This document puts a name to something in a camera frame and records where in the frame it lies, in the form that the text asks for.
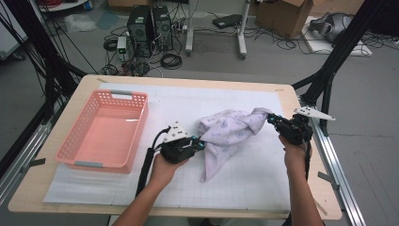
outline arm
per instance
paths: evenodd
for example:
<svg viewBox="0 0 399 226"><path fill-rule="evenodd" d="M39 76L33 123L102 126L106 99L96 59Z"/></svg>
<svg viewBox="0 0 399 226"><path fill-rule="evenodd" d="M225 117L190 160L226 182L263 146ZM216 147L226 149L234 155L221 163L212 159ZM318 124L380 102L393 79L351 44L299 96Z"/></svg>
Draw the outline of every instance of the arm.
<svg viewBox="0 0 399 226"><path fill-rule="evenodd" d="M186 162L171 164L158 154L153 160L152 175L147 186L123 211L113 226L144 225L159 193L170 183L176 169Z"/></svg>
<svg viewBox="0 0 399 226"><path fill-rule="evenodd" d="M279 136L284 145L284 162L290 183L291 215L293 225L324 225L314 203L311 189L305 179L305 152Z"/></svg>

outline white board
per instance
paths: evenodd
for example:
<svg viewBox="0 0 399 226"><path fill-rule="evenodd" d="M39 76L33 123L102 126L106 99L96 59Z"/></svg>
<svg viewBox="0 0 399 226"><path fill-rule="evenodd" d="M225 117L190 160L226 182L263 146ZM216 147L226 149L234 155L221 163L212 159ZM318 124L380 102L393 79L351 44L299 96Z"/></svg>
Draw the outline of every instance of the white board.
<svg viewBox="0 0 399 226"><path fill-rule="evenodd" d="M282 114L274 92L234 89L194 89L142 85L107 84L101 89L146 92L149 117L130 174L69 169L60 164L44 199L45 202L127 205L135 196L138 175L145 152L156 134L175 121L189 135L197 135L197 119L226 109L245 110L266 107ZM261 132L240 146L210 181L201 183L204 154L196 153L179 168L172 182L156 200L155 206L289 210L289 189L284 151L273 126L266 123Z"/></svg>

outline aluminum rail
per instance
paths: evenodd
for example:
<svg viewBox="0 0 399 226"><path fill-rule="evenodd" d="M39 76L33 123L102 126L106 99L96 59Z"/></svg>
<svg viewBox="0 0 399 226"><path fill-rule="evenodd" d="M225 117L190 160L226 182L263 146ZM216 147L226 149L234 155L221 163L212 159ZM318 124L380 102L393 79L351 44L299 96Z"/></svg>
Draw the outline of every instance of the aluminum rail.
<svg viewBox="0 0 399 226"><path fill-rule="evenodd" d="M62 111L60 108L60 105L56 104L55 112L60 113ZM46 123L41 123L36 128L35 132L32 133L32 136L30 136L29 140L25 143L24 147L8 167L7 171L0 178L0 205L4 203L8 194L17 185L17 182L19 182L29 170L32 161L35 159L41 146L50 135L58 116L58 114L55 114Z"/></svg>
<svg viewBox="0 0 399 226"><path fill-rule="evenodd" d="M366 223L364 222L363 215L360 212L330 138L324 135L318 119L311 118L310 122L314 133L317 135L317 139L315 140L319 141L318 144L328 164L328 170L331 173L330 176L339 188L338 192L351 224L353 226L365 226Z"/></svg>

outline wrist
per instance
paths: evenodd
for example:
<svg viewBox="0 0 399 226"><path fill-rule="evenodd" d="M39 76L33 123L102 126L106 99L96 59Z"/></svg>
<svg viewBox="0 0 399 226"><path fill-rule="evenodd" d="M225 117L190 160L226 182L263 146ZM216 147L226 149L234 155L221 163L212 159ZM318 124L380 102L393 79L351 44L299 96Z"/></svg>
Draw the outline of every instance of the wrist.
<svg viewBox="0 0 399 226"><path fill-rule="evenodd" d="M303 178L305 179L305 169L295 168L287 169L287 175L289 179Z"/></svg>
<svg viewBox="0 0 399 226"><path fill-rule="evenodd" d="M160 183L156 183L152 180L149 180L146 188L151 190L152 192L159 194L166 186L161 185Z"/></svg>

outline wooden table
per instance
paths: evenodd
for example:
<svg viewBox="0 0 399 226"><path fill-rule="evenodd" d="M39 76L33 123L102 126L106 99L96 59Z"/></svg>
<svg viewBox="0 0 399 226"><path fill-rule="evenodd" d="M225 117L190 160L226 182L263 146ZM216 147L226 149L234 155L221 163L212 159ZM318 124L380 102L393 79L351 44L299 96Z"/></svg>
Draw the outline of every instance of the wooden table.
<svg viewBox="0 0 399 226"><path fill-rule="evenodd" d="M172 86L187 88L208 89L240 89L276 92L279 96L284 117L291 119L294 109L300 107L294 89L288 85L255 84L240 82L184 80L145 77L118 77L105 75L87 75L79 84L70 102L64 109L53 131L41 148L37 159L45 158L44 165L32 167L25 175L19 188L12 197L8 208L14 212L30 213L94 213L119 215L124 206L98 204L64 204L42 202L49 185L56 172L58 163L55 154L62 141L70 131L89 94L102 83L122 83L152 86ZM316 200L320 215L323 219L339 219L342 216L341 208L331 187L331 184L317 176L319 171L326 173L316 145L312 144L313 156L309 184L313 197ZM222 210L222 209L187 209L154 207L153 216L181 216L207 218L286 218L286 212L278 211L251 211L251 210Z"/></svg>

